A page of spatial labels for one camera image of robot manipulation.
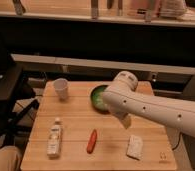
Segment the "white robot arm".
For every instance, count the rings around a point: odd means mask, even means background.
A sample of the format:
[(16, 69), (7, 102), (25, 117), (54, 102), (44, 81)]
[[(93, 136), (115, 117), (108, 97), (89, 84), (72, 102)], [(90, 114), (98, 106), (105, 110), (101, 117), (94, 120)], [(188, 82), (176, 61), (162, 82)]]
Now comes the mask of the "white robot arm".
[(137, 77), (128, 71), (119, 72), (101, 94), (108, 110), (128, 128), (130, 114), (176, 128), (195, 137), (195, 102), (138, 93)]

